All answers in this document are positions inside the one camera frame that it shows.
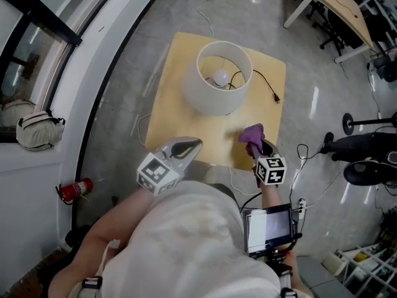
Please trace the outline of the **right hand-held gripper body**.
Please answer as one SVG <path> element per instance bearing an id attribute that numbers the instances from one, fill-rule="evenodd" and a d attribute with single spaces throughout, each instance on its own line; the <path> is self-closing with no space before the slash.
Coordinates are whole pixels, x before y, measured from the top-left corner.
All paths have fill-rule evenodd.
<path id="1" fill-rule="evenodd" d="M 283 184 L 285 180 L 285 158 L 280 156 L 258 158 L 254 173 L 263 185 Z"/>

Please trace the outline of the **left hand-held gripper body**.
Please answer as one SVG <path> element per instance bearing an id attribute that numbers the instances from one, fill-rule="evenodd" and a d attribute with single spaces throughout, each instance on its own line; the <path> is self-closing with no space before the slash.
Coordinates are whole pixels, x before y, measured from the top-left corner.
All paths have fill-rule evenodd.
<path id="1" fill-rule="evenodd" d="M 184 177 L 185 159 L 170 152 L 148 153 L 136 171 L 137 183 L 158 196 L 175 187 Z"/>

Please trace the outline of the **purple cloth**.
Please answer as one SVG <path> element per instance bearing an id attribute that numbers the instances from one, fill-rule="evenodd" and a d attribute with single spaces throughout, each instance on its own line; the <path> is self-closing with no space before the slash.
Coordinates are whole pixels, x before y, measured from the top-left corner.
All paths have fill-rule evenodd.
<path id="1" fill-rule="evenodd" d="M 242 134 L 239 135 L 238 142 L 245 143 L 248 155 L 253 157 L 252 146 L 255 146 L 261 152 L 264 139 L 264 127 L 259 123 L 245 128 Z"/>

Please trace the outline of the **white table lamp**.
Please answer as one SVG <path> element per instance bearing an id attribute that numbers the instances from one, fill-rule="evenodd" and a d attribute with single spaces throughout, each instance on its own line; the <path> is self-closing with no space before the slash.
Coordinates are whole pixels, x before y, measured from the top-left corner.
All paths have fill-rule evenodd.
<path id="1" fill-rule="evenodd" d="M 209 57 L 224 58 L 237 66 L 243 74 L 244 84 L 235 89 L 218 87 L 210 82 L 214 77 L 204 77 L 200 70 L 201 60 Z M 227 41 L 216 41 L 204 46 L 189 66 L 182 84 L 182 93 L 189 104 L 206 115 L 228 115 L 243 102 L 253 76 L 252 61 L 240 46 Z"/>

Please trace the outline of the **person's right forearm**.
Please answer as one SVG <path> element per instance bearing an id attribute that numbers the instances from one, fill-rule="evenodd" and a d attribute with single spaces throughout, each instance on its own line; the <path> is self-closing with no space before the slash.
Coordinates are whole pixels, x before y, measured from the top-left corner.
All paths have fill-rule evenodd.
<path id="1" fill-rule="evenodd" d="M 263 208 L 282 204 L 276 186 L 266 186 L 261 183 L 261 191 Z M 292 289 L 298 293 L 298 298 L 314 298 L 313 293 L 301 280 L 298 270 L 297 257 L 293 250 L 290 252 L 290 256 L 285 259 L 284 263 L 292 268 L 291 285 Z"/>

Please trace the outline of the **person's left forearm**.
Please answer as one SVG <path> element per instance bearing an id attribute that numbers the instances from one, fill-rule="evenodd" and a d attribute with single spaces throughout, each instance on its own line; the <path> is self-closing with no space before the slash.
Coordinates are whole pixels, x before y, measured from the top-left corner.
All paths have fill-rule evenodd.
<path id="1" fill-rule="evenodd" d="M 153 201 L 154 196 L 146 189 L 140 188 L 133 192 L 91 227 L 80 250 L 99 255 L 113 240 L 118 240 L 120 242 L 119 248 L 123 248 L 149 211 Z"/>

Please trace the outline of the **wooden desk with white legs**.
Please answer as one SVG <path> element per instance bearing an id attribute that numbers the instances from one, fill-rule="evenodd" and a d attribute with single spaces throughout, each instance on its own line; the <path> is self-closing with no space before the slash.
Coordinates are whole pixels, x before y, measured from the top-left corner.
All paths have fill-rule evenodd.
<path id="1" fill-rule="evenodd" d="M 316 1 L 324 4 L 330 11 L 333 11 L 341 20 L 352 29 L 356 35 L 363 41 L 359 48 L 342 54 L 334 59 L 337 64 L 342 63 L 358 54 L 367 50 L 374 50 L 372 39 L 361 13 L 359 5 L 354 0 L 303 0 L 294 12 L 283 23 L 285 29 L 289 28 L 298 16 L 305 10 L 310 2 Z"/>

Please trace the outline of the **low wooden table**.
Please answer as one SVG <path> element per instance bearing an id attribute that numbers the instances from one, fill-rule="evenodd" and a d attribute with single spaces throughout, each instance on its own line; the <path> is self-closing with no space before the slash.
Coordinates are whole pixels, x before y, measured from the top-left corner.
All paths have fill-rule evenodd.
<path id="1" fill-rule="evenodd" d="M 203 147 L 199 161 L 249 171 L 252 158 L 246 153 L 238 136 L 251 125 L 261 123 L 268 141 L 278 138 L 282 101 L 285 90 L 286 65 L 271 56 L 241 47 L 252 61 L 251 85 L 241 105 L 228 115 L 206 115 L 194 109 L 182 93 L 182 84 L 189 66 L 199 51 L 217 40 L 202 35 L 176 33 L 169 49 L 149 120 L 145 145 L 149 150 L 163 146 L 172 138 L 197 137 Z M 204 77 L 218 87 L 235 89 L 244 84 L 237 66 L 224 58 L 201 60 Z"/>

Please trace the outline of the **black light stand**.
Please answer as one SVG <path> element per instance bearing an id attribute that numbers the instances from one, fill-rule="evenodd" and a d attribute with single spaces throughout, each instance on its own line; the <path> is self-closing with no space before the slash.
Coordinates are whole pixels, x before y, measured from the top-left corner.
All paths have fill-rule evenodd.
<path id="1" fill-rule="evenodd" d="M 397 111 L 389 118 L 371 119 L 371 120 L 353 120 L 353 117 L 346 113 L 342 118 L 342 128 L 346 135 L 352 135 L 356 125 L 377 125 L 377 124 L 391 124 L 397 128 Z"/>

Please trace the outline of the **red fire extinguisher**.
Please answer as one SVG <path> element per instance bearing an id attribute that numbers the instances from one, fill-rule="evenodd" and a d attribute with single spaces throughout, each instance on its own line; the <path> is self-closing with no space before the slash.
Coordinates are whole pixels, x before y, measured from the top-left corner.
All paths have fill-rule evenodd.
<path id="1" fill-rule="evenodd" d="M 55 187 L 56 193 L 61 201 L 66 205 L 71 205 L 73 201 L 80 197 L 85 197 L 90 193 L 94 187 L 91 179 L 84 178 L 81 181 L 73 184 L 62 186 L 61 184 Z"/>

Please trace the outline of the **black low chair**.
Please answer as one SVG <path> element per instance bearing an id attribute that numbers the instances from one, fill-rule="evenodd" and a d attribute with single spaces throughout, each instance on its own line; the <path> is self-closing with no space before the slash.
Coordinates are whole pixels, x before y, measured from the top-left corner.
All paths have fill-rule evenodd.
<path id="1" fill-rule="evenodd" d="M 355 186 L 385 184 L 397 186 L 397 166 L 376 160 L 349 163 L 343 170 L 344 178 Z"/>

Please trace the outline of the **black bag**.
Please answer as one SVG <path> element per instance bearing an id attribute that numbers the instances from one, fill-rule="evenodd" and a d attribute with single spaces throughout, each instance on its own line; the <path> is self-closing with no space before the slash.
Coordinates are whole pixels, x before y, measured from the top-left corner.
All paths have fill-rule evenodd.
<path id="1" fill-rule="evenodd" d="M 90 225 L 72 228 L 65 236 L 66 250 L 77 250 L 90 229 Z"/>

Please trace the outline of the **beige backpack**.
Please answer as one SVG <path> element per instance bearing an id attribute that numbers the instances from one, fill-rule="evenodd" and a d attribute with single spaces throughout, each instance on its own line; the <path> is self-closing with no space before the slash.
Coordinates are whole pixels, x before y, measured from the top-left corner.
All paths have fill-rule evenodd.
<path id="1" fill-rule="evenodd" d="M 16 140 L 26 150 L 41 151 L 54 147 L 65 129 L 64 118 L 52 111 L 36 112 L 20 118 L 16 126 Z"/>

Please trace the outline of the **black office chair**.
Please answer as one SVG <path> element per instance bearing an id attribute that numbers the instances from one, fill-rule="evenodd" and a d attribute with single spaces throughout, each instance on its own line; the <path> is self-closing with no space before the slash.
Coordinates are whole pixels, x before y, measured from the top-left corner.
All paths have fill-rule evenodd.
<path id="1" fill-rule="evenodd" d="M 311 1 L 309 3 L 309 5 L 311 6 L 311 11 L 309 14 L 306 15 L 307 19 L 311 19 L 311 17 L 313 16 L 313 14 L 315 12 L 318 12 L 322 17 L 324 17 L 324 13 L 325 13 L 325 6 L 324 4 L 322 4 L 319 1 Z"/>
<path id="2" fill-rule="evenodd" d="M 333 11 L 330 9 L 327 10 L 326 13 L 326 20 L 323 22 L 322 25 L 318 24 L 318 28 L 320 28 L 324 33 L 326 33 L 329 38 L 324 41 L 319 47 L 320 49 L 324 50 L 324 47 L 326 44 L 332 42 L 337 50 L 337 53 L 339 56 L 342 55 L 342 50 L 345 47 L 344 40 L 341 37 L 340 33 L 338 32 L 339 28 L 339 21 L 340 18 L 338 18 Z"/>

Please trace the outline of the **white storage rack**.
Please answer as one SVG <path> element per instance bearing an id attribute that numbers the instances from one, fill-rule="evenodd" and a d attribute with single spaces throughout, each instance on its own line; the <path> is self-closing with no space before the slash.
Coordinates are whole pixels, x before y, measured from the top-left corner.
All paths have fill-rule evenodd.
<path id="1" fill-rule="evenodd" d="M 355 298 L 397 298 L 397 250 L 357 246 L 336 250 L 321 264 Z"/>

